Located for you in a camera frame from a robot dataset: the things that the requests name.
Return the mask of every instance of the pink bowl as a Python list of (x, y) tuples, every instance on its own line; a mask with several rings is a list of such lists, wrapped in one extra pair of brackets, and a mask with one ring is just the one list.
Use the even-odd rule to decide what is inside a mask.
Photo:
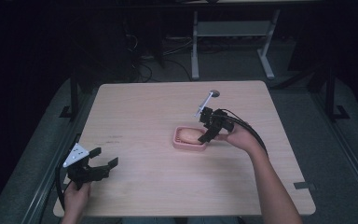
[(182, 131), (182, 129), (194, 129), (201, 131), (202, 133), (205, 133), (205, 130), (199, 129), (199, 128), (192, 128), (192, 127), (177, 127), (175, 129), (175, 133), (173, 135), (173, 147), (177, 149), (184, 149), (184, 150), (191, 150), (191, 151), (203, 151), (206, 148), (206, 143), (202, 145), (195, 145), (195, 144), (189, 144), (186, 142), (182, 142), (179, 139), (179, 133)]

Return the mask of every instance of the wooden table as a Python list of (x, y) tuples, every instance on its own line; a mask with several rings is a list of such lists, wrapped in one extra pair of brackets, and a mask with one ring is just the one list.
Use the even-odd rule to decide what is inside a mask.
[[(207, 104), (229, 109), (260, 134), (272, 165), (300, 214), (315, 211), (293, 150), (266, 85), (261, 81), (177, 82), (102, 85), (79, 144), (102, 148), (90, 166), (119, 157), (110, 177), (92, 184), (86, 216), (245, 216), (260, 215), (253, 166), (248, 155), (226, 142), (212, 141), (203, 152), (172, 146), (178, 126), (202, 127), (195, 118)], [(54, 214), (63, 212), (57, 202)]]

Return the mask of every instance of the forearm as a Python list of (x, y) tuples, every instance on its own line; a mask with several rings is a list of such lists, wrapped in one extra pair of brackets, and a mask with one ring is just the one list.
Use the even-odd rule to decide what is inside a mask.
[(258, 197), (265, 223), (302, 223), (267, 154), (260, 146), (257, 147), (259, 148), (249, 152), (249, 156), (255, 170)]
[(61, 224), (78, 224), (82, 217), (82, 214), (65, 212)]

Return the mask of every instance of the human arm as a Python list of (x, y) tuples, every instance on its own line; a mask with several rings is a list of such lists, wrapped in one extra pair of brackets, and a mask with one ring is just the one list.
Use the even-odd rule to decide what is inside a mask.
[(227, 141), (248, 153), (254, 166), (261, 213), (266, 224), (302, 223), (301, 217), (272, 167), (266, 151), (248, 131), (240, 125), (234, 124), (231, 133), (219, 134), (215, 139)]
[(77, 190), (76, 184), (71, 182), (64, 193), (65, 214), (62, 224), (80, 223), (83, 217), (83, 210), (89, 200), (91, 193), (91, 183), (85, 183), (81, 189)]

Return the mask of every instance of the dark background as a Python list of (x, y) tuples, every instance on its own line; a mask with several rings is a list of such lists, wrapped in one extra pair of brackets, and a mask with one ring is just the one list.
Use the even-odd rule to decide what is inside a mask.
[[(112, 15), (112, 11), (62, 10), (62, 2), (0, 1), (0, 192), (49, 101), (74, 71), (86, 74), (79, 77), (83, 91), (104, 82), (131, 82), (131, 64), (142, 52), (129, 54), (125, 33), (137, 35), (144, 50), (158, 58), (163, 36), (191, 32), (184, 25), (191, 16), (172, 11)], [(77, 1), (69, 3), (80, 6)], [(358, 1), (332, 3), (303, 8), (301, 13), (283, 11), (275, 36), (298, 41), (291, 69), (326, 60), (358, 100)]]

